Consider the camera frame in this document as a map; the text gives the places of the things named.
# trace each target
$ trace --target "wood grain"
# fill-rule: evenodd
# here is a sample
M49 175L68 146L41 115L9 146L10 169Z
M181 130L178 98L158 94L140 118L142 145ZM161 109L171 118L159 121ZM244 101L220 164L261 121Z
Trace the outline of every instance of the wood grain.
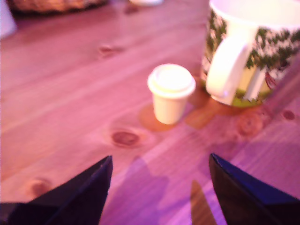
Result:
M178 124L154 117L148 75L175 63L199 77L207 12L207 0L115 0L17 16L1 40L1 200L30 201L113 155L100 224L225 224L211 152L299 197L299 65L263 107L222 105L199 85Z

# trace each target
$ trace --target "blurry object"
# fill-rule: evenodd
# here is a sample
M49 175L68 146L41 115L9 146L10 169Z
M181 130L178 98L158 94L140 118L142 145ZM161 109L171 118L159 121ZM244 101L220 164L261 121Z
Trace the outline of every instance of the blurry object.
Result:
M195 91L196 82L184 67L162 64L149 75L148 88L153 93L156 119L171 125L182 117L188 97Z
M228 225L300 224L300 201L210 155L210 175Z
M9 10L6 0L1 0L1 26L0 26L0 37L5 38L16 31L16 24L14 18Z
M262 105L264 111L271 117L284 110L288 104L300 95L300 52L288 68L286 75L278 84L277 88L271 93L266 102Z
M98 5L106 2L107 0L8 0L13 10L39 13L84 9L90 5Z
M163 3L164 0L129 0L129 1L139 6L155 6Z
M0 224L98 225L112 172L112 156L107 156L29 203L1 203Z

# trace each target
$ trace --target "mug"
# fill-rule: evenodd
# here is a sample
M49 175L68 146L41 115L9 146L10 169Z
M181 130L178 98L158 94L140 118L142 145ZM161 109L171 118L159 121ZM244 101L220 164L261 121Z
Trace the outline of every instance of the mug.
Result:
M226 105L261 104L300 49L300 2L210 0L201 80Z
M1 9L0 38L2 39L2 38L6 38L7 36L13 34L16 31L16 24L9 10L9 7L6 3L6 0L1 0L0 9Z

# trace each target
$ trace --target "green leaf pattern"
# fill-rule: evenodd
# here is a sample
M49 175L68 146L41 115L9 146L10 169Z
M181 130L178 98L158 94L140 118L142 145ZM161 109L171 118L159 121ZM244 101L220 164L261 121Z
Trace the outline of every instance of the green leaf pattern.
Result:
M214 52L226 38L227 24L222 17L211 10L207 28L206 51L202 60L203 71L206 75ZM299 49L300 30L290 32L259 29L245 67L257 66L260 69L266 68L268 72L274 70L270 74L276 74L275 76L278 73L282 75Z

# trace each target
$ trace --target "mug handle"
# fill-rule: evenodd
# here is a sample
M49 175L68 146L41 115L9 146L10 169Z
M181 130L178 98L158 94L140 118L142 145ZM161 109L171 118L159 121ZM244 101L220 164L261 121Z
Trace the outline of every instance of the mug handle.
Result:
M221 42L212 59L206 80L206 90L213 98L233 100L249 54L248 41L241 36L228 36Z

